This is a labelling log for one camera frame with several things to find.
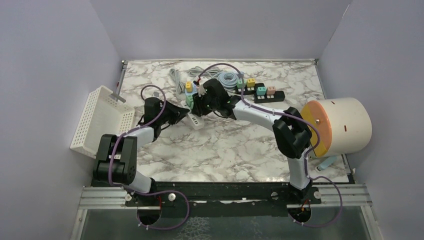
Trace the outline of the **white power strip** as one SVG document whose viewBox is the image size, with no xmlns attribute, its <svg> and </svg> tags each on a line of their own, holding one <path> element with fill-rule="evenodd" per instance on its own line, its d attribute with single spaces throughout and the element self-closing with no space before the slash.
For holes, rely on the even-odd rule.
<svg viewBox="0 0 424 240">
<path fill-rule="evenodd" d="M 180 104 L 183 108 L 188 109 L 188 113 L 185 115 L 183 121 L 189 124 L 196 131 L 202 129 L 205 126 L 204 120 L 200 116 L 192 113 L 185 100 L 182 100 Z"/>
</svg>

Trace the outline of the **yellow plug adapter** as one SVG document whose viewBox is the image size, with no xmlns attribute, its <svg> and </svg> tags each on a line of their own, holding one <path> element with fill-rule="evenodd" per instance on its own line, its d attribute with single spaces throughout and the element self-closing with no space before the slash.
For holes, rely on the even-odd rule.
<svg viewBox="0 0 424 240">
<path fill-rule="evenodd" d="M 192 82 L 191 82 L 191 81 L 187 81 L 187 82 L 185 83 L 185 91 L 186 91 L 187 93 L 192 93 L 192 92 L 193 92 L 193 84 L 192 84 Z"/>
</svg>

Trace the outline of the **round blue power socket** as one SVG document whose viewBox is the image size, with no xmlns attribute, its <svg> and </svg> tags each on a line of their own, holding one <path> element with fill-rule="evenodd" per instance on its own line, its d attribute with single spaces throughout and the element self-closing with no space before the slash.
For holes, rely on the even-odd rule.
<svg viewBox="0 0 424 240">
<path fill-rule="evenodd" d="M 191 92 L 189 92 L 187 89 L 184 90 L 184 94 L 185 94 L 185 99 L 189 99 L 192 98 L 193 95 L 197 95 L 198 94 L 198 89 L 194 88 Z"/>
</svg>

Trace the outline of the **green plug adapter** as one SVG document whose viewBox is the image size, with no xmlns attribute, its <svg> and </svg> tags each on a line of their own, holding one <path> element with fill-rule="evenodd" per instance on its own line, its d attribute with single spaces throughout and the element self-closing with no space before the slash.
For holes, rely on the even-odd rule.
<svg viewBox="0 0 424 240">
<path fill-rule="evenodd" d="M 185 98 L 185 102 L 190 109 L 194 107 L 194 98 L 193 95 L 187 95 Z"/>
</svg>

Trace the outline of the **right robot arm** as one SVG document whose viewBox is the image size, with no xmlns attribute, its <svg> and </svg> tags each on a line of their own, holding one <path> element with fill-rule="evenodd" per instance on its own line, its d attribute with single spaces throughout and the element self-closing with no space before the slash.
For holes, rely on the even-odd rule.
<svg viewBox="0 0 424 240">
<path fill-rule="evenodd" d="M 312 125 L 305 121 L 296 108 L 283 112 L 263 108 L 238 95 L 229 95 L 217 79 L 200 85 L 197 93 L 186 97 L 195 116 L 212 112 L 223 118 L 247 121 L 273 132 L 279 151 L 287 157 L 289 166 L 289 199 L 300 204 L 309 196 L 313 180 L 307 173 L 307 153 L 311 151 Z"/>
</svg>

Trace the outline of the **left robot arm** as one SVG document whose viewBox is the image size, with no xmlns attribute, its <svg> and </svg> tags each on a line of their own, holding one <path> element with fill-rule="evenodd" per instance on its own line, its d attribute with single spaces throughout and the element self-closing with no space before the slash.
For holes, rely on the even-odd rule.
<svg viewBox="0 0 424 240">
<path fill-rule="evenodd" d="M 155 180 L 137 171 L 138 150 L 157 140 L 162 130 L 179 123 L 190 112 L 157 97 L 145 99 L 139 126 L 121 134 L 104 134 L 95 157 L 93 178 L 112 186 L 127 187 L 138 193 L 144 205 L 157 200 Z"/>
</svg>

